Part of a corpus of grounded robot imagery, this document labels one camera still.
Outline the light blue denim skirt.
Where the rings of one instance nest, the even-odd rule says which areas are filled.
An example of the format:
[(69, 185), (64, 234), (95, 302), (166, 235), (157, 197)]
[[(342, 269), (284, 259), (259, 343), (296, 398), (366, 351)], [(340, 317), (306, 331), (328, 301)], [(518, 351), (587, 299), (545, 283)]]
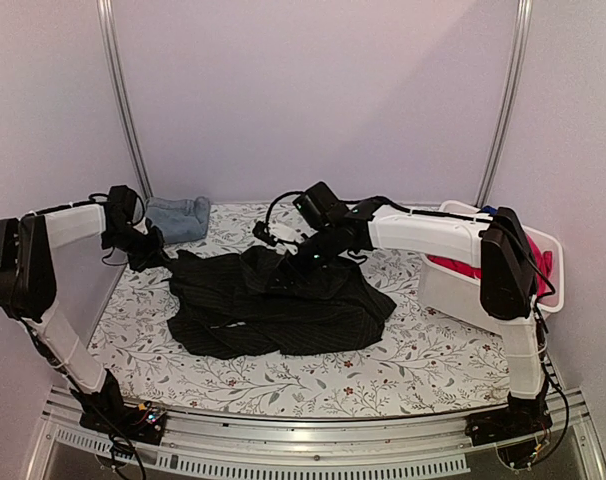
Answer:
[(182, 200), (152, 197), (146, 203), (146, 217), (159, 228), (166, 244), (204, 239), (210, 211), (211, 202), (203, 196)]

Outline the black striped garment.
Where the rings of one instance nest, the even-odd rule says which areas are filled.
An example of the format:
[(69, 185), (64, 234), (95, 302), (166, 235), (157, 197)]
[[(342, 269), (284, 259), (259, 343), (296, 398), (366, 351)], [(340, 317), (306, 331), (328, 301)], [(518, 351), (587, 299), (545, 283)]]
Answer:
[(271, 289), (282, 259), (263, 246), (206, 258), (179, 251), (167, 266), (179, 302), (167, 322), (172, 338), (192, 355), (222, 360), (355, 351), (381, 340), (396, 304), (356, 262), (339, 257), (287, 290)]

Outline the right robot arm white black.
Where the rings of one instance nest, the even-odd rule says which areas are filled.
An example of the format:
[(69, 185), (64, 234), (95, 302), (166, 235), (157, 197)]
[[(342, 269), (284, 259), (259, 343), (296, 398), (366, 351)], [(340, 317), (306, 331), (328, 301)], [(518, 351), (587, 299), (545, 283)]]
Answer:
[(276, 287), (289, 289), (309, 280), (347, 251), (405, 250), (480, 269), (479, 303), (503, 338), (509, 392), (518, 399), (501, 412), (500, 427), (520, 436), (537, 422), (533, 400), (546, 382), (539, 306), (550, 297), (563, 298), (563, 272), (560, 262), (551, 276), (538, 267), (512, 209), (501, 207), (493, 215), (421, 211), (383, 197), (347, 207), (337, 200), (323, 204), (301, 196), (295, 205), (315, 232), (279, 262), (271, 277)]

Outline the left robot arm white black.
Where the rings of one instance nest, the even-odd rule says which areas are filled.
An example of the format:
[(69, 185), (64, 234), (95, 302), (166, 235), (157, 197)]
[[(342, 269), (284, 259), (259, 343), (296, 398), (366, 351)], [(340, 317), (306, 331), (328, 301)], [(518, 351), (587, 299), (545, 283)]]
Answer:
[(94, 419), (111, 434), (131, 426), (118, 382), (89, 353), (57, 299), (53, 252), (99, 237), (105, 249), (127, 255), (143, 271), (167, 261), (160, 229), (134, 206), (118, 201), (70, 203), (0, 220), (0, 308), (23, 324), (35, 349), (79, 393), (96, 401)]

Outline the floral patterned table mat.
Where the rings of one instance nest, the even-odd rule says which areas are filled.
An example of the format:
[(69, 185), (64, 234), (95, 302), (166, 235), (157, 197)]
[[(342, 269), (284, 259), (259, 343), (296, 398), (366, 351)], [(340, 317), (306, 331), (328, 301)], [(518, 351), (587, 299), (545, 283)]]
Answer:
[(487, 332), (440, 312), (423, 296), (424, 258), (372, 252), (365, 279), (395, 302), (371, 347), (317, 356), (219, 360), (195, 356), (171, 335), (179, 307), (169, 273), (125, 271), (89, 341), (122, 392), (141, 400), (287, 417), (383, 417), (467, 410), (531, 400), (544, 374), (532, 321)]

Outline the blue garment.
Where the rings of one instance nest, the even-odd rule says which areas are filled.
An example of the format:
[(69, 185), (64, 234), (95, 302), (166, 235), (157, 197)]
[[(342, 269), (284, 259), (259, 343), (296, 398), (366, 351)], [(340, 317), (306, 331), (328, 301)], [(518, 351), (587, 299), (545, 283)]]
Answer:
[(494, 216), (497, 213), (497, 208), (486, 205), (479, 210), (480, 213), (488, 214), (490, 216)]

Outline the red garment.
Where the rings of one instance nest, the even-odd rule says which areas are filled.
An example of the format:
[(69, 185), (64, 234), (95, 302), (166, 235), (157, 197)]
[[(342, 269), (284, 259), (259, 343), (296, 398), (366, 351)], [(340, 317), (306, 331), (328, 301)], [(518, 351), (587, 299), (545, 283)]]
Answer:
[(525, 260), (521, 249), (508, 243), (507, 259), (497, 254), (484, 254), (481, 248), (483, 229), (458, 225), (443, 232), (427, 233), (418, 241), (422, 269), (419, 296), (443, 300), (450, 294), (459, 300), (479, 299), (481, 288), (497, 274), (515, 272), (536, 280), (538, 296), (563, 293), (562, 248), (553, 237), (526, 229), (525, 238), (534, 265)]

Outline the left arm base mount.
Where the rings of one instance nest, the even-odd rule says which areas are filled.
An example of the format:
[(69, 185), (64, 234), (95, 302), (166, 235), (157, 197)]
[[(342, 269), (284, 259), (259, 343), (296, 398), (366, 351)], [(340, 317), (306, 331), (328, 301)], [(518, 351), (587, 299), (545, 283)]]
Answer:
[(127, 405), (117, 380), (109, 371), (98, 392), (86, 393), (76, 384), (70, 392), (82, 408), (81, 427), (124, 440), (161, 444), (167, 422), (165, 411), (150, 402), (145, 402), (143, 408)]

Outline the aluminium front rail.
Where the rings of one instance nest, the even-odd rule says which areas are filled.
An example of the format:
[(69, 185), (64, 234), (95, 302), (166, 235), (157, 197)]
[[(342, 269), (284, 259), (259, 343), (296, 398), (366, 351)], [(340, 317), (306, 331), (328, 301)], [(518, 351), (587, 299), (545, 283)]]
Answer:
[(504, 464), (527, 436), (474, 445), (466, 412), (372, 419), (288, 419), (171, 408), (157, 445), (110, 453), (81, 427), (72, 396), (53, 388), (39, 419), (30, 479), (606, 479), (582, 393), (551, 395), (553, 427), (540, 464)]

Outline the left aluminium frame post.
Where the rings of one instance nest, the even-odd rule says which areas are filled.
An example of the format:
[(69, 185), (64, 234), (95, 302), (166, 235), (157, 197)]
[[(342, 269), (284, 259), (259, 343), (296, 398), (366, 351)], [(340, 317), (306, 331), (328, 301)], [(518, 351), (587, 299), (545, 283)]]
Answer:
[(139, 191), (144, 199), (153, 195), (152, 185), (143, 158), (122, 65), (113, 2), (97, 0), (97, 12), (108, 74), (116, 107)]

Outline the aluminium frame post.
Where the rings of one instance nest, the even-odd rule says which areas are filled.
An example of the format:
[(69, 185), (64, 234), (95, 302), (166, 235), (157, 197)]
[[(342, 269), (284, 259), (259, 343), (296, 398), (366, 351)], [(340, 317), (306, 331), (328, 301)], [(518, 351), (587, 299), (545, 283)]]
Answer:
[(507, 74), (502, 92), (497, 122), (486, 161), (475, 205), (482, 207), (488, 203), (494, 180), (499, 170), (502, 152), (507, 140), (510, 121), (516, 102), (520, 79), (525, 61), (532, 18), (532, 0), (517, 2), (513, 40), (507, 65)]
[(97, 0), (97, 12), (108, 74), (116, 107), (139, 191), (144, 199), (153, 195), (152, 185), (143, 158), (122, 65), (113, 2)]

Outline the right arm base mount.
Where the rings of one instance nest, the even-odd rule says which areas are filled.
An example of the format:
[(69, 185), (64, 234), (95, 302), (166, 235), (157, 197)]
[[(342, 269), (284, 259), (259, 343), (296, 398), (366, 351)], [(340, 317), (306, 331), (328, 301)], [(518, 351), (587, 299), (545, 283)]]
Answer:
[(499, 460), (508, 468), (522, 470), (532, 467), (543, 448), (549, 444), (552, 419), (545, 401), (547, 390), (534, 399), (508, 395), (506, 407), (470, 414), (464, 433), (473, 446), (507, 441), (499, 447)]

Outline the right aluminium frame post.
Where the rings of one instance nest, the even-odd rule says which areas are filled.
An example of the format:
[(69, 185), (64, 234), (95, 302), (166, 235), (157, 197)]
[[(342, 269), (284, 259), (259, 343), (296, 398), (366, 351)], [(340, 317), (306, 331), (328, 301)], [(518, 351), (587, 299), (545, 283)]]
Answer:
[(502, 152), (507, 140), (510, 121), (516, 102), (520, 79), (525, 61), (532, 18), (532, 0), (517, 2), (513, 40), (507, 65), (507, 74), (502, 92), (497, 122), (486, 161), (475, 205), (482, 207), (488, 203), (494, 180), (499, 170)]

